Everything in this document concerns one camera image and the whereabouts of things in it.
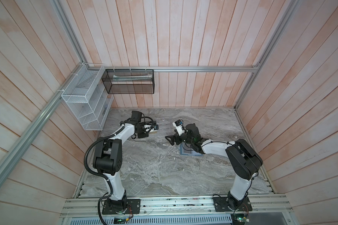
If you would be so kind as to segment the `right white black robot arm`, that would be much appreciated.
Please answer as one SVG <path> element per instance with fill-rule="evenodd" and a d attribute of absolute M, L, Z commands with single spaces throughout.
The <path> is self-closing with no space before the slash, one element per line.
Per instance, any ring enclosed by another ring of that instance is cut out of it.
<path fill-rule="evenodd" d="M 245 139 L 232 142 L 213 141 L 203 138 L 198 127 L 192 123 L 183 126 L 183 121 L 173 123 L 175 134 L 166 136 L 171 145 L 185 143 L 200 154 L 213 154 L 227 157 L 236 173 L 233 186 L 228 193 L 228 207 L 236 210 L 247 201 L 248 191 L 253 179 L 259 174 L 263 165 L 262 158 Z"/>

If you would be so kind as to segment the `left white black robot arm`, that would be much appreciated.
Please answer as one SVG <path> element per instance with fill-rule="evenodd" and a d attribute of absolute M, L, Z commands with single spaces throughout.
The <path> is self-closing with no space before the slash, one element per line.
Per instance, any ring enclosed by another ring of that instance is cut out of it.
<path fill-rule="evenodd" d="M 146 138 L 157 129 L 158 125 L 151 117 L 140 111 L 132 111 L 130 118 L 120 122 L 118 130 L 93 143 L 95 152 L 92 165 L 95 170 L 91 174 L 105 180 L 110 200 L 122 201 L 126 194 L 119 173 L 123 163 L 123 143 L 129 138 Z"/>

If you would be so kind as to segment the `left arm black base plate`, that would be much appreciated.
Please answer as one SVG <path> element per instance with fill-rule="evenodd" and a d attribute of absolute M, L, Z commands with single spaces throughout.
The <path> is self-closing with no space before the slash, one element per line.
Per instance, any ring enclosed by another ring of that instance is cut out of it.
<path fill-rule="evenodd" d="M 124 212 L 124 214 L 139 214 L 140 212 L 140 203 L 139 198 L 134 199 L 123 199 L 120 201 L 114 201 L 107 199 L 104 201 L 104 206 L 102 209 L 103 215 L 119 215 L 119 212 Z"/>

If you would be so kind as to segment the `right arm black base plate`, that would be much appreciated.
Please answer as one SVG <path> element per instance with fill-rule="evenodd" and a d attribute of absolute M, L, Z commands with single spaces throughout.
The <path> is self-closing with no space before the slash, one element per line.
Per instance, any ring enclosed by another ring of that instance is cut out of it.
<path fill-rule="evenodd" d="M 214 196 L 214 207 L 216 212 L 230 212 L 230 211 L 252 211 L 252 205 L 248 197 L 243 200 L 237 200 L 235 198 Z"/>

